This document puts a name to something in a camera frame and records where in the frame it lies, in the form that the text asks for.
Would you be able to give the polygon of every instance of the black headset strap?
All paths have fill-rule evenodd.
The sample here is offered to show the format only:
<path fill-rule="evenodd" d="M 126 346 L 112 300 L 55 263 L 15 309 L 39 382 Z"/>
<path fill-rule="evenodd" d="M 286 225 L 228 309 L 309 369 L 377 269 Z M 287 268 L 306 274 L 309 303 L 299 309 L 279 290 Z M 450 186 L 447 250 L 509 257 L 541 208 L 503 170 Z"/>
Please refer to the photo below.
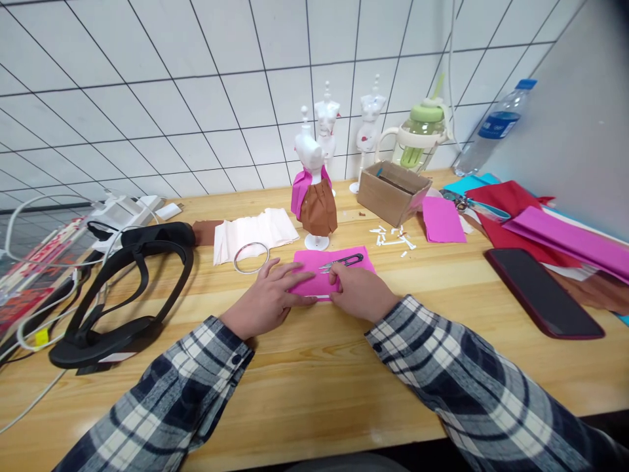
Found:
<path fill-rule="evenodd" d="M 183 290 L 183 286 L 185 285 L 188 276 L 190 275 L 192 266 L 194 264 L 193 249 L 186 246 L 180 246 L 179 244 L 173 243 L 172 241 L 144 241 L 122 247 L 122 249 L 116 251 L 116 253 L 114 253 L 114 255 L 112 255 L 107 260 L 107 262 L 103 265 L 100 272 L 96 276 L 94 283 L 92 283 L 92 286 L 81 300 L 81 303 L 79 304 L 76 312 L 72 316 L 64 338 L 71 342 L 72 340 L 74 340 L 78 333 L 86 333 L 87 331 L 89 331 L 100 317 L 122 306 L 125 306 L 126 304 L 129 304 L 140 297 L 140 295 L 144 293 L 149 284 L 149 272 L 146 267 L 146 263 L 144 262 L 144 258 L 146 256 L 151 256 L 154 254 L 164 254 L 168 252 L 175 252 L 179 255 L 179 257 L 181 258 L 181 262 L 183 263 L 183 271 L 181 272 L 179 280 L 177 281 L 175 287 L 170 293 L 168 299 L 166 300 L 166 303 L 164 303 L 162 309 L 155 316 L 153 322 L 161 323 L 164 318 L 166 318 L 166 315 L 179 297 L 181 291 Z M 106 311 L 102 311 L 104 305 L 98 305 L 94 307 L 85 322 L 83 322 L 85 314 L 89 310 L 90 305 L 98 295 L 98 292 L 101 290 L 101 288 L 116 273 L 133 263 L 138 266 L 141 277 L 140 285 L 135 293 L 133 293 L 133 295 L 131 295 L 131 297 L 127 298 L 125 301 Z"/>

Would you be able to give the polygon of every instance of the white wire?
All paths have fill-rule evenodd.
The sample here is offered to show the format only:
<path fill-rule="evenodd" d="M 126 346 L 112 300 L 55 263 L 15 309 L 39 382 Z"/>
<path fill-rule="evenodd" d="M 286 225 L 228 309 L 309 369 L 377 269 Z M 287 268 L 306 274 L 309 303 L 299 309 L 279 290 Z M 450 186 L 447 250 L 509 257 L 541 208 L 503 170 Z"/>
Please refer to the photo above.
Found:
<path fill-rule="evenodd" d="M 27 316 L 27 317 L 25 317 L 25 318 L 23 318 L 23 319 L 21 319 L 21 320 L 20 320 L 20 324 L 18 325 L 18 330 L 16 331 L 15 335 L 16 335 L 16 337 L 17 337 L 17 339 L 18 339 L 18 344 L 19 344 L 19 345 L 20 345 L 23 349 L 26 349 L 26 350 L 28 350 L 28 351 L 38 351 L 38 350 L 40 350 L 40 349 L 42 349 L 42 348 L 44 348 L 44 347 L 48 347 L 48 346 L 50 346 L 50 345 L 52 345 L 52 344 L 55 344 L 58 340 L 60 340 L 61 338 L 63 338 L 63 337 L 64 337 L 64 335 L 63 335 L 63 334 L 60 334 L 60 335 L 59 335 L 59 336 L 57 336 L 55 339 L 53 339 L 53 340 L 51 340 L 51 341 L 49 341 L 49 342 L 47 342 L 47 343 L 45 343 L 45 344 L 42 344 L 42 345 L 39 345 L 39 346 L 32 346 L 32 345 L 30 345 L 30 344 L 28 344 L 28 343 L 26 342 L 26 339 L 25 339 L 25 336 L 24 336 L 24 325 L 26 325 L 26 323 L 28 323 L 30 320 L 32 320 L 33 318 L 35 318 L 36 316 L 38 316 L 40 313 L 43 313 L 44 311 L 46 311 L 46 310 L 48 310 L 48 309 L 50 309 L 50 308 L 52 308 L 52 307 L 54 307 L 54 306 L 57 306 L 58 304 L 60 304 L 60 303 L 62 303 L 62 302 L 64 302 L 64 301 L 66 301 L 68 298 L 70 298 L 70 297 L 74 294 L 74 292 L 76 292 L 76 291 L 77 291 L 77 288 L 79 287 L 79 276 L 78 276 L 78 271 L 77 271 L 76 269 L 75 269 L 75 271 L 72 273 L 72 280 L 73 280 L 73 282 L 74 282 L 74 285 L 72 286 L 72 289 L 68 292 L 68 294 L 67 294 L 67 295 L 65 295 L 64 297 L 61 297 L 61 298 L 60 298 L 59 300 L 57 300 L 56 302 L 54 302 L 54 303 L 52 303 L 52 304 L 50 304 L 50 305 L 48 305 L 48 306 L 46 306 L 46 307 L 44 307 L 44 308 L 42 308 L 42 309 L 40 309 L 40 310 L 36 311 L 36 312 L 35 312 L 35 313 L 33 313 L 32 315 Z M 52 320 L 47 321 L 45 324 L 42 324 L 41 326 L 39 326 L 39 327 L 37 328 L 37 331 L 40 331 L 40 330 L 41 330 L 41 329 L 43 329 L 44 327 L 46 327 L 46 326 L 48 326 L 48 325 L 51 325 L 54 321 L 56 321 L 56 320 L 58 320 L 58 319 L 64 318 L 66 315 L 69 315 L 70 313 L 73 313 L 75 310 L 76 310 L 76 309 L 73 309 L 73 310 L 67 311 L 67 312 L 63 313 L 62 315 L 59 315 L 59 316 L 57 316 L 57 317 L 53 318 Z"/>
<path fill-rule="evenodd" d="M 124 192 L 120 192 L 128 197 L 131 197 L 131 195 L 127 195 Z M 13 214 L 11 215 L 11 218 L 9 219 L 9 225 L 7 226 L 7 239 L 5 241 L 5 250 L 7 252 L 7 256 L 9 256 L 10 258 L 20 261 L 20 262 L 26 262 L 29 264 L 37 264 L 37 265 L 43 265 L 43 262 L 40 261 L 31 261 L 31 260 L 27 260 L 27 259 L 23 259 L 23 258 L 19 258 L 17 256 L 15 256 L 11 251 L 10 251 L 10 242 L 11 242 L 11 236 L 12 236 L 12 231 L 13 231 L 13 225 L 15 223 L 15 220 L 17 219 L 18 215 L 21 213 L 22 210 L 24 210 L 24 208 L 26 208 L 28 205 L 30 205 L 33 202 L 36 202 L 38 200 L 44 199 L 44 198 L 49 198 L 49 197 L 79 197 L 82 198 L 84 200 L 90 201 L 91 203 L 95 203 L 93 200 L 88 199 L 86 197 L 82 197 L 80 195 L 65 195 L 65 194 L 59 194 L 59 195 L 45 195 L 42 197 L 36 197 L 34 199 L 30 199 L 28 201 L 26 201 L 25 203 L 22 203 L 20 206 L 18 206 L 18 208 L 15 209 L 15 211 L 13 212 Z M 153 210 L 151 210 L 148 205 L 146 205 L 143 201 L 141 201 L 140 199 L 138 199 L 138 201 L 153 215 L 153 218 L 155 219 L 155 222 L 157 224 L 159 224 L 159 219 L 157 218 L 157 214 L 155 214 L 155 212 Z M 107 251 L 105 252 L 105 255 L 103 256 L 103 258 L 101 260 L 97 260 L 95 262 L 88 262 L 88 263 L 82 263 L 82 264 L 46 264 L 47 267 L 81 267 L 81 266 L 91 266 L 94 264 L 98 264 L 100 262 L 103 263 L 103 265 L 107 262 L 107 259 L 109 258 L 110 254 L 111 254 L 111 250 L 113 249 L 117 239 L 120 237 L 120 235 L 122 235 L 123 232 L 125 232 L 128 229 L 133 229 L 133 228 L 141 228 L 142 226 L 138 226 L 138 225 L 129 225 L 129 226 L 125 226 L 124 228 L 119 229 L 116 234 L 114 234 L 113 236 L 111 236 L 111 244 L 107 247 Z M 125 272 L 125 274 L 121 275 L 120 277 L 118 277 L 116 280 L 114 280 L 112 282 L 112 285 L 115 284 L 116 282 L 118 282 L 120 279 L 122 279 L 122 277 L 124 277 L 129 271 Z M 18 339 L 18 342 L 16 342 L 13 346 L 11 346 L 10 348 L 8 348 L 2 355 L 0 355 L 0 361 L 2 361 L 5 357 L 10 356 L 13 351 L 18 347 L 22 347 L 24 349 L 27 349 L 29 351 L 38 351 L 44 347 L 48 347 L 54 343 L 56 343 L 57 341 L 59 341 L 61 338 L 63 338 L 63 336 L 65 335 L 65 333 L 60 334 L 59 336 L 57 336 L 55 339 L 47 342 L 46 344 L 34 347 L 29 345 L 26 342 L 26 338 L 29 338 L 30 336 L 34 335 L 36 332 L 40 331 L 41 329 L 45 328 L 48 325 L 51 325 L 52 323 L 54 323 L 55 321 L 65 318 L 66 316 L 70 315 L 71 313 L 74 313 L 77 308 L 73 308 L 71 310 L 66 311 L 65 313 L 56 316 L 55 318 L 52 318 L 50 320 L 48 320 L 46 323 L 40 325 L 37 327 L 37 329 L 35 329 L 33 332 L 30 332 L 29 334 L 27 334 L 26 336 L 24 336 L 24 325 L 26 324 L 27 321 L 29 321 L 30 319 L 34 318 L 35 316 L 39 315 L 40 313 L 44 312 L 45 310 L 50 309 L 51 307 L 54 307 L 60 303 L 62 303 L 63 301 L 67 300 L 74 292 L 76 292 L 76 290 L 79 287 L 79 277 L 78 277 L 78 271 L 75 270 L 72 274 L 72 279 L 74 280 L 74 285 L 72 287 L 72 289 L 70 290 L 70 292 L 65 295 L 64 297 L 60 298 L 59 300 L 57 300 L 56 302 L 46 306 L 45 308 L 42 308 L 38 311 L 36 311 L 33 315 L 30 315 L 29 317 L 26 317 L 25 319 L 20 320 L 20 324 L 18 325 L 18 330 L 16 332 L 16 337 Z M 102 303 L 105 302 L 106 298 L 107 298 L 107 290 L 108 290 L 109 286 L 108 284 L 105 284 L 105 286 L 103 287 L 102 290 L 99 291 L 99 293 L 97 293 L 96 295 L 96 299 L 94 301 L 94 303 L 92 304 L 92 309 L 93 307 L 100 303 L 100 296 L 101 294 L 103 294 L 103 301 Z M 8 430 L 9 428 L 11 428 L 12 426 L 14 426 L 17 422 L 19 422 L 24 416 L 26 416 L 28 414 L 28 412 L 30 412 L 33 408 L 35 408 L 35 405 L 37 405 L 37 403 L 39 403 L 39 401 L 46 396 L 46 394 L 57 384 L 57 382 L 59 382 L 59 380 L 61 379 L 61 377 L 64 376 L 64 374 L 67 372 L 67 370 L 62 370 L 61 373 L 59 373 L 59 375 L 57 375 L 57 377 L 55 377 L 55 379 L 39 394 L 39 396 L 33 400 L 33 402 L 22 412 L 20 413 L 15 419 L 13 419 L 13 421 L 11 421 L 8 425 L 4 426 L 4 428 L 0 429 L 0 435 L 2 433 L 4 433 L 6 430 Z"/>
<path fill-rule="evenodd" d="M 457 149 L 459 152 L 462 151 L 461 144 L 457 139 L 457 127 L 456 120 L 454 118 L 455 115 L 455 104 L 454 100 L 452 100 L 452 52 L 454 49 L 454 23 L 455 23 L 455 9 L 457 6 L 457 0 L 452 0 L 452 15 L 450 18 L 450 47 L 448 48 L 448 95 L 450 99 L 450 109 L 452 110 L 452 138 L 454 142 L 457 144 Z"/>
<path fill-rule="evenodd" d="M 144 206 L 144 208 L 146 208 L 153 215 L 153 219 L 155 219 L 155 223 L 159 224 L 159 220 L 157 219 L 157 213 L 155 213 L 153 210 L 151 210 L 149 208 L 149 206 L 146 203 L 144 203 L 139 197 L 134 197 L 133 195 L 129 195 L 127 192 L 123 192 L 122 190 L 118 190 L 118 189 L 113 188 L 113 187 L 105 187 L 105 192 L 107 190 L 109 190 L 110 193 L 111 193 L 112 190 L 115 190 L 116 192 L 121 193 L 125 197 L 135 198 L 138 203 L 141 203 Z"/>
<path fill-rule="evenodd" d="M 18 215 L 22 212 L 22 210 L 28 207 L 31 203 L 34 203 L 41 199 L 50 198 L 50 197 L 78 197 L 78 198 L 87 200 L 88 202 L 96 203 L 94 200 L 89 199 L 87 197 L 82 197 L 81 195 L 68 195 L 68 194 L 62 194 L 62 193 L 59 193 L 57 195 L 42 195 L 41 197 L 35 197 L 34 199 L 30 199 L 22 203 L 13 211 L 11 218 L 9 218 L 9 225 L 7 226 L 7 238 L 5 241 L 5 251 L 7 253 L 7 256 L 19 262 L 25 262 L 27 264 L 37 264 L 38 266 L 46 266 L 46 267 L 83 267 L 83 266 L 93 266 L 94 264 L 98 264 L 100 262 L 99 260 L 93 261 L 93 262 L 83 262 L 81 264 L 50 264 L 48 262 L 23 259 L 21 257 L 16 256 L 15 254 L 11 252 L 11 238 L 13 236 L 13 225 L 15 224 L 15 220 L 17 219 Z"/>
<path fill-rule="evenodd" d="M 10 427 L 12 427 L 15 423 L 20 421 L 24 416 L 26 416 L 30 410 L 35 408 L 35 405 L 39 403 L 39 401 L 50 391 L 50 389 L 52 389 L 56 385 L 57 382 L 59 382 L 59 380 L 61 380 L 61 377 L 63 377 L 66 372 L 67 370 L 62 370 L 59 375 L 57 375 L 57 377 L 55 377 L 55 379 L 49 383 L 48 387 L 44 388 L 44 391 L 40 393 L 39 396 L 35 400 L 33 400 L 33 402 L 29 406 L 27 406 L 26 409 L 22 413 L 20 413 L 17 418 L 11 421 L 8 425 L 4 426 L 4 428 L 0 429 L 0 435 L 8 430 Z"/>

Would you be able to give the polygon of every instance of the red phone case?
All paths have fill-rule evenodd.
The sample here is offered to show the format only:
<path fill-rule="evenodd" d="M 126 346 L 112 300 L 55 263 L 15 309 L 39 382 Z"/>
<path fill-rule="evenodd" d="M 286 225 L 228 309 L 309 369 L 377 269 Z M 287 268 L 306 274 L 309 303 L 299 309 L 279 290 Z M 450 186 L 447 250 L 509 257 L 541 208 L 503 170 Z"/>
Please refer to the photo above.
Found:
<path fill-rule="evenodd" d="M 604 338 L 605 337 L 604 329 L 596 322 L 596 320 L 594 320 L 590 316 L 590 314 L 587 311 L 585 311 L 583 309 L 583 307 L 581 305 L 579 305 L 579 303 L 574 298 L 572 298 L 572 295 L 570 295 L 566 291 L 566 289 L 564 289 L 559 284 L 559 282 L 557 282 L 555 279 L 553 279 L 549 274 L 546 274 L 548 276 L 548 280 L 550 281 L 550 283 L 555 285 L 557 287 L 557 290 L 561 290 L 563 293 L 566 294 L 566 296 L 568 296 L 571 300 L 573 300 L 574 303 L 581 309 L 581 311 L 583 312 L 583 315 L 585 315 L 588 318 L 590 318 L 592 320 L 592 322 L 596 326 L 598 326 L 598 328 L 601 330 L 601 334 L 588 334 L 588 335 L 581 335 L 581 336 L 555 333 L 552 330 L 552 327 L 550 326 L 550 324 L 548 324 L 547 321 L 542 317 L 542 315 L 535 309 L 535 307 L 525 297 L 524 293 L 522 293 L 522 291 L 520 290 L 518 285 L 509 277 L 509 274 L 505 271 L 505 269 L 502 267 L 502 265 L 494 258 L 494 253 L 496 253 L 497 251 L 504 251 L 504 250 L 519 250 L 519 251 L 522 251 L 528 257 L 530 257 L 531 260 L 535 264 L 538 264 L 538 265 L 540 265 L 540 264 L 539 264 L 538 261 L 536 261 L 534 259 L 534 257 L 532 255 L 530 255 L 530 253 L 528 251 L 526 251 L 524 249 L 519 249 L 519 248 L 513 248 L 513 249 L 505 249 L 505 248 L 496 249 L 496 248 L 494 248 L 494 249 L 489 249 L 489 250 L 485 251 L 485 253 L 484 253 L 484 256 L 485 256 L 485 259 L 487 259 L 487 262 L 489 262 L 489 264 L 493 267 L 493 269 L 496 271 L 498 276 L 500 276 L 500 278 L 505 283 L 507 288 L 511 291 L 511 293 L 513 293 L 513 295 L 519 301 L 520 305 L 522 305 L 524 310 L 529 314 L 529 316 L 531 317 L 531 319 L 537 325 L 537 327 L 539 328 L 539 330 L 541 332 L 543 332 L 544 334 L 546 334 L 550 338 L 563 339 L 563 340 L 592 340 L 592 339 L 600 339 L 600 338 Z"/>

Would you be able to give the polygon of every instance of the hand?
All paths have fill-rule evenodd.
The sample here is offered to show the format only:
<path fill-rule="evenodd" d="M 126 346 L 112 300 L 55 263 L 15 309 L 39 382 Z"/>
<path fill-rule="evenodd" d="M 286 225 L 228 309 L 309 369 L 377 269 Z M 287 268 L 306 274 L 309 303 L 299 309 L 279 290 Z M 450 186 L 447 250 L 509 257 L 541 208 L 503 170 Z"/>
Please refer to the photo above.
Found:
<path fill-rule="evenodd" d="M 317 297 L 304 297 L 286 291 L 299 282 L 312 279 L 313 272 L 291 273 L 301 267 L 299 262 L 282 265 L 271 272 L 280 261 L 271 259 L 257 273 L 257 280 L 223 315 L 221 321 L 241 340 L 247 340 L 280 326 L 293 306 L 313 305 Z"/>
<path fill-rule="evenodd" d="M 330 294 L 330 300 L 353 317 L 378 323 L 400 301 L 380 277 L 368 270 L 337 262 L 330 268 L 331 285 L 337 277 L 341 279 L 341 288 Z"/>

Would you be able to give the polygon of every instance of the power strip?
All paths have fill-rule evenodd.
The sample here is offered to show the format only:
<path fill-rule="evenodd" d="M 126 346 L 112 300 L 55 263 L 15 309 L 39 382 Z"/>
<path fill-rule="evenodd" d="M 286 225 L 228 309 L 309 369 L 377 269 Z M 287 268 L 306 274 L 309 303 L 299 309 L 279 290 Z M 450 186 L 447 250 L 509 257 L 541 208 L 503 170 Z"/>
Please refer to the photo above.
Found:
<path fill-rule="evenodd" d="M 115 228 L 124 228 L 126 226 L 146 226 L 152 219 L 153 215 L 149 208 L 155 212 L 164 206 L 164 199 L 157 195 L 149 195 L 140 197 L 140 202 L 136 203 L 127 196 L 114 197 L 110 196 L 101 208 L 96 208 L 87 220 L 94 220 L 106 223 Z M 92 249 L 105 254 L 111 244 L 111 238 L 106 241 L 96 241 L 92 245 Z M 110 254 L 113 254 L 122 247 L 120 238 L 111 248 Z"/>

